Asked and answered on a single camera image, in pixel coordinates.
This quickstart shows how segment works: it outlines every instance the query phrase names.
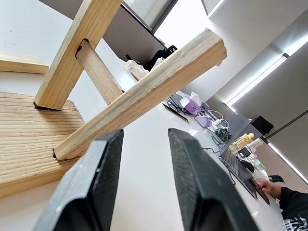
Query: wooden plank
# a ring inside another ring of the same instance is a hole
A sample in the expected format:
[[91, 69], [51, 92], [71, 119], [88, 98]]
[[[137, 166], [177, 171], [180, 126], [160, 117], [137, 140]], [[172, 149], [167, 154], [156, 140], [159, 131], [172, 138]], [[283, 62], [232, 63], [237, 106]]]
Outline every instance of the wooden plank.
[[0, 51], [0, 71], [46, 74], [48, 69], [38, 57]]
[[83, 68], [75, 58], [83, 39], [96, 48], [122, 0], [84, 0], [56, 54], [34, 102], [38, 107], [61, 110]]
[[117, 97], [122, 95], [120, 85], [89, 42], [82, 40], [80, 50], [76, 54], [76, 57], [91, 78], [106, 104], [110, 104]]
[[8, 111], [0, 113], [0, 198], [57, 181], [77, 161], [53, 157], [53, 148], [84, 124], [74, 103], [61, 112], [40, 111], [33, 99], [0, 93], [0, 108]]
[[227, 57], [223, 41], [206, 30], [177, 50], [55, 149], [59, 160], [81, 155], [89, 142], [124, 128]]

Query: white table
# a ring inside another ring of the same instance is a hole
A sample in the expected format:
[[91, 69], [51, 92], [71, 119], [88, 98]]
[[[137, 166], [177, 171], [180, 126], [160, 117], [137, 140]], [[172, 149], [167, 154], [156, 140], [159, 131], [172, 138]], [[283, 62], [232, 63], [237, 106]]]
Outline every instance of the white table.
[[[71, 20], [38, 0], [0, 0], [0, 50], [41, 57], [51, 64]], [[124, 90], [134, 78], [108, 45], [96, 49]], [[0, 72], [0, 91], [35, 95], [43, 76]], [[83, 73], [69, 99], [85, 121], [106, 107]], [[190, 125], [162, 105], [125, 128], [119, 185], [111, 231], [182, 231], [173, 178], [168, 128], [193, 132]], [[207, 135], [197, 133], [202, 145], [214, 147]], [[211, 155], [225, 167], [216, 155]], [[30, 231], [52, 195], [57, 182], [0, 200], [0, 230]], [[255, 200], [237, 181], [236, 188], [261, 230], [285, 230], [278, 207]]]

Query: hand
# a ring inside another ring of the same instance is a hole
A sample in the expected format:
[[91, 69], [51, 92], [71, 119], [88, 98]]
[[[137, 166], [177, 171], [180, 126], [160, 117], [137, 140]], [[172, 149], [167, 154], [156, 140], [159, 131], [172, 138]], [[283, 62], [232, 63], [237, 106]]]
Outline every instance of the hand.
[[282, 186], [279, 184], [273, 184], [271, 182], [268, 182], [265, 179], [256, 179], [256, 182], [260, 189], [262, 189], [263, 192], [267, 192], [273, 197], [280, 199], [281, 197], [281, 188]]
[[272, 188], [272, 185], [271, 185], [270, 182], [268, 182], [265, 179], [261, 179], [261, 178], [256, 179], [256, 182], [257, 182], [259, 188], [262, 189], [263, 192], [270, 193], [271, 188]]

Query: wooden crossbar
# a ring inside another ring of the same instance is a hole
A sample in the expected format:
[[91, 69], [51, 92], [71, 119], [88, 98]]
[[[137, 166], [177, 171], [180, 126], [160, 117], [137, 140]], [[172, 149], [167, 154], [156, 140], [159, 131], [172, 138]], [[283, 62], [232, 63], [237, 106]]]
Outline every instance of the wooden crossbar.
[[83, 40], [79, 49], [76, 58], [78, 58], [106, 104], [110, 104], [122, 95], [120, 85], [88, 41]]
[[46, 74], [48, 69], [38, 57], [0, 52], [0, 71]]
[[221, 38], [205, 30], [56, 146], [57, 159], [82, 155], [91, 140], [124, 128], [226, 57]]
[[34, 98], [37, 108], [61, 110], [83, 68], [75, 54], [83, 39], [95, 49], [122, 0], [83, 0], [44, 82]]

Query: yellow object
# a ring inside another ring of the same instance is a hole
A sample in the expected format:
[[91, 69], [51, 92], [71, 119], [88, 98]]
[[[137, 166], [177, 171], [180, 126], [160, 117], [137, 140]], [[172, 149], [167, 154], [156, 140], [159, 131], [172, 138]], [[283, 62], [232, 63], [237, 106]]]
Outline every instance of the yellow object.
[[236, 141], [234, 141], [230, 146], [229, 150], [234, 154], [244, 148], [245, 145], [251, 143], [253, 138], [255, 137], [254, 133], [249, 133], [248, 135], [245, 133], [241, 137], [239, 137]]

